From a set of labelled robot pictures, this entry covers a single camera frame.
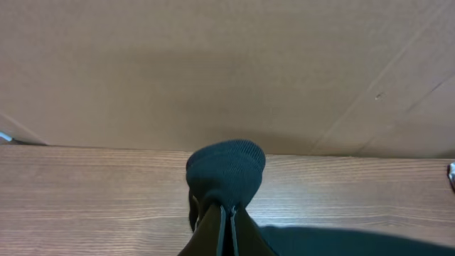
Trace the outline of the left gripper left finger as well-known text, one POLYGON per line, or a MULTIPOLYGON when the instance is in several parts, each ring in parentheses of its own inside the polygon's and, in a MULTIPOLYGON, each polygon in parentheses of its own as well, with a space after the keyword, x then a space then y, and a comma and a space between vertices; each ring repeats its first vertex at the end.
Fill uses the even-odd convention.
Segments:
POLYGON ((222 256, 225 224, 224 208, 219 205, 209 207, 188 244, 178 256, 222 256))

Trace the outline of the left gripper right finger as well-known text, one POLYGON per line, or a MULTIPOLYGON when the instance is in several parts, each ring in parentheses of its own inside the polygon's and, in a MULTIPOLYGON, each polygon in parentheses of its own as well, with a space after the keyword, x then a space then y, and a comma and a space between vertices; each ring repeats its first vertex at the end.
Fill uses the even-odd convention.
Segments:
POLYGON ((244 208, 234 209, 229 217, 230 242, 234 256, 275 256, 255 221, 244 208))

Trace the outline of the black knit garment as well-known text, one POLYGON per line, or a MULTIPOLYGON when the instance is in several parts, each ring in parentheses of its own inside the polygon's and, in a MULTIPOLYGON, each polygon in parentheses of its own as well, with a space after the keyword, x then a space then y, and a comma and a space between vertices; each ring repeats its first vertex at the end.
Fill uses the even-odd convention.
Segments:
MULTIPOLYGON (((186 163, 192 232, 212 205, 226 213, 223 255, 232 255, 229 217, 250 203, 262 183, 266 157, 250 140, 234 139, 194 152, 186 163)), ((276 255, 453 255, 454 249, 418 240, 355 230, 258 226, 276 255)))

